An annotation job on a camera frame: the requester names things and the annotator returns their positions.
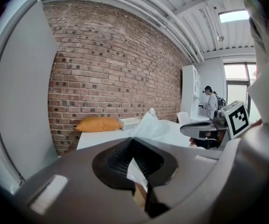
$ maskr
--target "white shirt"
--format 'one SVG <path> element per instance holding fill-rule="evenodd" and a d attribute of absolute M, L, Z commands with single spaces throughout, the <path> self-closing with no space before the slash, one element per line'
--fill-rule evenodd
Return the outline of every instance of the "white shirt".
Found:
<path fill-rule="evenodd" d="M 209 96 L 208 102 L 205 105 L 205 109 L 209 111 L 209 117 L 213 119 L 214 112 L 218 109 L 218 98 L 215 94 Z"/>

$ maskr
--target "white shelf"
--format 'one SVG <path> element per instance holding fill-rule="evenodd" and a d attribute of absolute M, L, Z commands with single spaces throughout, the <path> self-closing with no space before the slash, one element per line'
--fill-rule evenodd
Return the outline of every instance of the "white shelf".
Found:
<path fill-rule="evenodd" d="M 191 117 L 198 113 L 201 76 L 193 65 L 184 66 L 182 71 L 183 87 L 181 111 L 187 112 Z"/>

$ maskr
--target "white chair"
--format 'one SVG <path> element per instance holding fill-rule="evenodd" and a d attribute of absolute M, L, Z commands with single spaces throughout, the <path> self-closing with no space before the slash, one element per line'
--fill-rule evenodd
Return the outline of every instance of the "white chair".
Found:
<path fill-rule="evenodd" d="M 189 114 L 187 112 L 179 112 L 177 113 L 178 122 L 181 125 L 186 125 L 191 122 Z"/>

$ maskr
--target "pipe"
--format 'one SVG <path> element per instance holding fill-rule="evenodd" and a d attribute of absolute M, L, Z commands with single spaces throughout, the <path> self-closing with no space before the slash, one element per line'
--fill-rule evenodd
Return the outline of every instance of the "pipe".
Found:
<path fill-rule="evenodd" d="M 194 60 L 194 58 L 191 56 L 191 54 L 189 53 L 189 51 L 187 50 L 187 48 L 181 43 L 181 41 L 178 39 L 177 36 L 175 36 L 174 33 L 171 32 L 171 30 L 167 29 L 166 30 L 170 36 L 172 36 L 178 43 L 179 45 L 185 50 L 185 52 L 189 55 L 189 61 L 191 62 L 191 65 L 193 65 L 193 63 L 196 63 L 196 61 Z"/>
<path fill-rule="evenodd" d="M 165 30 L 169 30 L 169 29 L 167 28 L 167 26 L 164 25 L 161 21 L 159 21 L 159 20 L 158 20 L 157 18 L 155 18 L 153 15 L 151 15 L 150 13 L 148 13 L 148 12 L 146 12 L 145 10 L 141 9 L 140 7 L 138 7 L 138 6 L 136 6 L 136 5 L 132 4 L 132 3 L 130 3 L 130 2 L 128 2 L 128 1 L 125 1 L 125 0 L 117 0 L 117 1 L 119 1 L 119 2 L 121 2 L 121 3 L 124 3 L 124 4 L 127 4 L 128 6 L 133 7 L 133 8 L 135 8 L 135 9 L 139 10 L 140 12 L 142 12 L 143 14 L 146 14 L 146 15 L 149 16 L 151 19 L 153 19 L 155 22 L 157 22 L 158 24 L 160 24 Z M 172 25 L 172 23 L 169 22 L 165 17 L 163 17 L 157 10 L 154 9 L 154 11 L 155 11 L 156 13 L 158 13 L 164 20 L 166 20 L 170 25 Z M 178 36 L 180 36 L 180 37 L 182 37 L 182 38 L 185 39 L 185 37 L 184 37 L 178 30 L 176 30 L 176 33 L 178 34 Z M 194 58 L 192 58 L 192 60 L 191 60 L 191 58 L 190 58 L 190 57 L 191 57 L 191 54 L 189 53 L 189 51 L 187 50 L 187 48 L 183 45 L 183 42 L 181 42 L 181 41 L 177 38 L 177 36 L 175 36 L 174 34 L 173 34 L 173 37 L 174 37 L 174 39 L 176 39 L 176 40 L 179 42 L 180 46 L 185 50 L 184 55 L 186 56 L 186 58 L 188 58 L 190 62 L 192 62 L 192 60 L 195 61 Z M 191 47 L 189 47 L 189 48 L 190 48 L 190 50 L 193 52 L 193 54 L 195 55 L 196 60 L 199 62 L 198 57 L 196 56 L 196 54 L 194 53 L 194 51 L 191 49 Z"/>
<path fill-rule="evenodd" d="M 216 24 L 215 24 L 215 22 L 214 22 L 214 19 L 213 19 L 212 13 L 211 13 L 211 10 L 210 10 L 210 7 L 209 7 L 209 3 L 208 3 L 207 0 L 204 0 L 204 1 L 205 1 L 206 5 L 208 6 L 208 16 L 209 16 L 210 23 L 212 24 L 213 34 L 215 35 L 214 40 L 216 41 L 216 46 L 217 46 L 217 47 L 216 47 L 216 50 L 218 50 L 218 49 L 219 49 L 219 46 L 218 46 L 218 43 L 217 43 L 217 40 L 216 40 L 216 39 L 217 39 L 219 33 L 218 33 Z"/>
<path fill-rule="evenodd" d="M 204 61 L 204 57 L 202 56 L 201 51 L 200 51 L 200 49 L 199 49 L 196 41 L 193 39 L 193 37 L 191 36 L 191 34 L 188 31 L 188 29 L 183 25 L 183 23 L 179 20 L 179 18 L 176 17 L 175 14 L 170 9 L 168 9 L 164 4 L 162 4 L 158 0 L 148 0 L 148 1 L 152 2 L 153 4 L 155 4 L 157 7 L 159 7 L 160 9 L 162 9 L 167 15 L 169 15 L 172 19 L 174 19 L 174 21 L 176 22 L 176 24 L 181 28 L 181 30 L 184 32 L 184 34 L 190 40 L 191 44 L 193 45 L 194 49 L 196 50 L 196 52 L 199 55 L 199 57 L 201 58 L 201 60 Z"/>
<path fill-rule="evenodd" d="M 212 35 L 212 39 L 213 39 L 213 43 L 214 43 L 214 48 L 215 50 L 218 50 L 218 42 L 217 42 L 217 35 L 216 35 L 216 32 L 214 31 L 214 27 L 213 27 L 213 24 L 212 24 L 212 21 L 208 15 L 208 12 L 205 8 L 203 8 L 202 10 L 200 10 L 204 19 L 206 19 L 206 23 L 208 24 L 208 27 L 210 29 L 210 32 L 211 32 L 211 35 Z"/>
<path fill-rule="evenodd" d="M 164 21 L 167 24 L 167 27 L 170 28 L 173 31 L 173 33 L 177 35 L 177 37 L 179 38 L 178 40 L 183 41 L 181 43 L 182 44 L 184 43 L 185 46 L 188 47 L 188 49 L 190 50 L 191 54 L 195 57 L 197 62 L 198 63 L 200 62 L 198 56 L 196 55 L 195 51 L 192 49 L 191 45 L 189 44 L 189 42 L 187 41 L 185 36 L 175 27 L 175 25 L 172 22 L 170 22 L 163 15 L 161 15 L 160 12 L 158 12 L 155 8 L 151 7 L 150 5 L 148 5 L 147 3 L 145 3 L 141 0 L 127 0 L 127 1 L 131 1 L 134 4 L 138 4 L 140 7 L 143 7 L 147 11 L 150 11 L 151 13 L 153 13 L 154 15 L 159 17 L 162 21 Z"/>

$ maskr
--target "person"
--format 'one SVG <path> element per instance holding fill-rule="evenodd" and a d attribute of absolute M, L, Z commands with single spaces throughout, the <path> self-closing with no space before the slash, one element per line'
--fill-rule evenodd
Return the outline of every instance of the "person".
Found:
<path fill-rule="evenodd" d="M 205 94 L 209 95 L 209 99 L 207 103 L 203 105 L 199 105 L 199 106 L 208 110 L 209 118 L 213 119 L 214 112 L 219 107 L 218 94 L 215 91 L 212 91 L 212 88 L 210 86 L 206 86 L 204 90 L 205 90 Z"/>

